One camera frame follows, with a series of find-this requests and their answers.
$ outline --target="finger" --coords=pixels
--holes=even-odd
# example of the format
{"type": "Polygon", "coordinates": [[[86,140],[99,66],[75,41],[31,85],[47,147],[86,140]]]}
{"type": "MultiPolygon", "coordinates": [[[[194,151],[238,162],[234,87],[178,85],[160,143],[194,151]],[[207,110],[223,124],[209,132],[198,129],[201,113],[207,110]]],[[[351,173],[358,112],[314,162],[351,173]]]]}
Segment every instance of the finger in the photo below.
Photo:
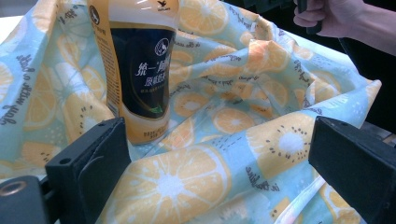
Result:
{"type": "Polygon", "coordinates": [[[302,27],[313,27],[313,26],[316,26],[318,23],[317,21],[307,21],[307,20],[304,20],[297,16],[294,17],[293,21],[296,25],[299,25],[302,27]]]}
{"type": "MultiPolygon", "coordinates": [[[[298,0],[293,0],[295,5],[298,5],[298,0]]],[[[307,0],[306,10],[318,10],[324,7],[324,0],[307,0]]]]}
{"type": "Polygon", "coordinates": [[[294,15],[306,21],[322,21],[326,18],[326,13],[322,10],[298,12],[298,8],[294,9],[294,15]]]}

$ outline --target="bottle label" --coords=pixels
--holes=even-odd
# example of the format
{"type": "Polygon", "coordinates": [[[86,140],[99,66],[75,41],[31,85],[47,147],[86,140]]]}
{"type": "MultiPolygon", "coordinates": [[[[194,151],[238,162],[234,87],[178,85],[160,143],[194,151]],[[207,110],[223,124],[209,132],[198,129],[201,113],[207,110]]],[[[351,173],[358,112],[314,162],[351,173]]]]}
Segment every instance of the bottle label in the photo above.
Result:
{"type": "Polygon", "coordinates": [[[169,103],[168,76],[175,31],[112,28],[119,62],[122,102],[137,116],[163,117],[169,103]]]}

